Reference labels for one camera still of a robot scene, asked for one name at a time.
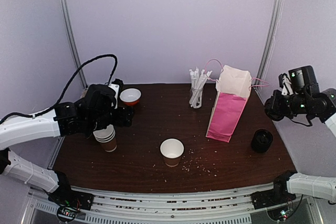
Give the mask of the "brown paper coffee cup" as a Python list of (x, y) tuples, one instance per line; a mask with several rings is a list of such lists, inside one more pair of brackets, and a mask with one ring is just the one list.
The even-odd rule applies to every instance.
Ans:
[(175, 167), (180, 163), (184, 150), (183, 143), (175, 138), (166, 139), (160, 145), (160, 152), (168, 167)]

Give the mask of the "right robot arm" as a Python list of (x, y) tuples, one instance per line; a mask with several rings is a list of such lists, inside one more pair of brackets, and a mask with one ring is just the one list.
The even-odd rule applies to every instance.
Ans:
[[(317, 118), (335, 133), (335, 89), (320, 91), (312, 66), (291, 69), (279, 75), (278, 90), (264, 104), (265, 114), (273, 121), (297, 115), (305, 115), (306, 127)], [(285, 172), (274, 180), (269, 192), (272, 203), (279, 204), (295, 194), (312, 196), (335, 204), (335, 178), (310, 176), (297, 172)]]

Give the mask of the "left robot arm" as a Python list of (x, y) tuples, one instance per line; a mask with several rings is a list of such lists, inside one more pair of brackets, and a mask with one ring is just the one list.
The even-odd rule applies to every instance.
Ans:
[(64, 205), (71, 205), (76, 197), (66, 175), (43, 169), (11, 151), (16, 144), (48, 137), (98, 133), (107, 138), (107, 129), (130, 127), (134, 109), (118, 106), (119, 85), (92, 84), (78, 101), (64, 102), (35, 114), (10, 116), (1, 121), (1, 174), (12, 176), (54, 193)]

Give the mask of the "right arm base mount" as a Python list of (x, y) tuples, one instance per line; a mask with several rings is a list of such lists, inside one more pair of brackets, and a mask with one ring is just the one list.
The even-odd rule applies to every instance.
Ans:
[(257, 191), (251, 194), (251, 200), (256, 210), (284, 204), (295, 199), (295, 194), (288, 193), (287, 189), (280, 185), (274, 185), (273, 189), (270, 190)]

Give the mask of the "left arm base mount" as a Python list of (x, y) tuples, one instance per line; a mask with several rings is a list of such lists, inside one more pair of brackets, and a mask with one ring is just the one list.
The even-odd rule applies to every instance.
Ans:
[(94, 195), (72, 190), (70, 187), (59, 186), (54, 192), (47, 193), (48, 199), (59, 206), (74, 210), (90, 210)]

